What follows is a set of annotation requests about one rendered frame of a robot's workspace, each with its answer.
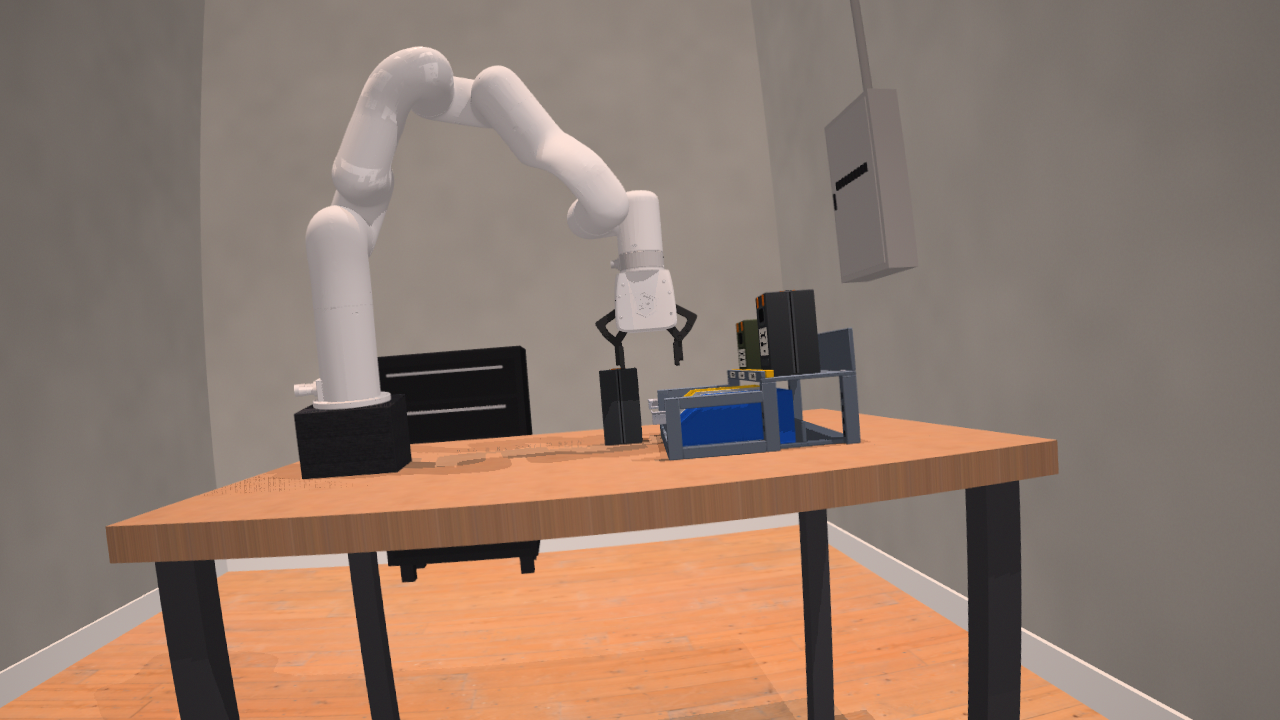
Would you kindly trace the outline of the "olive green tool case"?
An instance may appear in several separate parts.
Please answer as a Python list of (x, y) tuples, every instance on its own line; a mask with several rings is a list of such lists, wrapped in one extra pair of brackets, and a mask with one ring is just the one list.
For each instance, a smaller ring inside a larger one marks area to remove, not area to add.
[(762, 370), (756, 319), (736, 324), (739, 343), (739, 368)]

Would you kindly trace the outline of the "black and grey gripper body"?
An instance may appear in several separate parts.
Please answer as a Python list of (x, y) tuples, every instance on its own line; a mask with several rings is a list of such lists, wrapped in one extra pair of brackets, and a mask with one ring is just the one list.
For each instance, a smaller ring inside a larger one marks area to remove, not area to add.
[(667, 331), (677, 324), (672, 279), (669, 270), (663, 269), (640, 266), (616, 274), (614, 320), (618, 331)]

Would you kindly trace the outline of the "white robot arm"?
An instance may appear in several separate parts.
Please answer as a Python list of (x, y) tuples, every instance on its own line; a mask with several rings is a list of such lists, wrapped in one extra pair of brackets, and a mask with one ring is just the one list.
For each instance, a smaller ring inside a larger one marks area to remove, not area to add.
[(294, 396), (314, 395), (315, 409), (390, 401), (380, 389), (369, 258), (393, 193), (390, 165), (410, 110), (495, 129), (518, 161), (550, 172), (580, 199), (567, 214), (573, 234), (617, 236), (620, 258), (611, 268), (664, 268), (657, 195), (625, 192), (602, 158), (556, 126), (515, 72), (489, 67), (465, 79), (431, 47), (394, 53), (369, 76), (346, 129), (332, 167), (340, 192), (306, 231), (320, 379), (294, 386)]

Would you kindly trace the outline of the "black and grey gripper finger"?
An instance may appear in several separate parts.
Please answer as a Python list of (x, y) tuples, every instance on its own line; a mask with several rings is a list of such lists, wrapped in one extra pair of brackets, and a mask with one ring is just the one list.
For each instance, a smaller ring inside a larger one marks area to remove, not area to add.
[(677, 311), (678, 315), (687, 318), (687, 322), (684, 325), (682, 331), (678, 332), (678, 329), (676, 327), (672, 327), (672, 328), (667, 329), (669, 332), (669, 334), (672, 334), (675, 337), (675, 343), (673, 343), (675, 360), (676, 360), (675, 365), (678, 366), (680, 361), (684, 360), (682, 340), (692, 329), (692, 325), (696, 322), (698, 315), (695, 313), (689, 311), (685, 307), (678, 306), (677, 304), (676, 304), (676, 311)]
[(598, 331), (602, 332), (603, 337), (605, 340), (608, 340), (611, 342), (611, 345), (614, 345), (616, 366), (620, 366), (621, 370), (625, 370), (625, 363), (623, 363), (623, 360), (625, 360), (625, 348), (622, 347), (621, 342), (625, 340), (623, 336), (626, 336), (628, 332), (620, 331), (618, 334), (616, 334), (616, 337), (613, 334), (611, 334), (611, 332), (607, 331), (605, 324), (608, 324), (613, 319), (614, 319), (614, 310), (611, 311), (611, 313), (608, 313), (600, 320), (598, 320), (595, 323), (595, 325), (596, 325)]

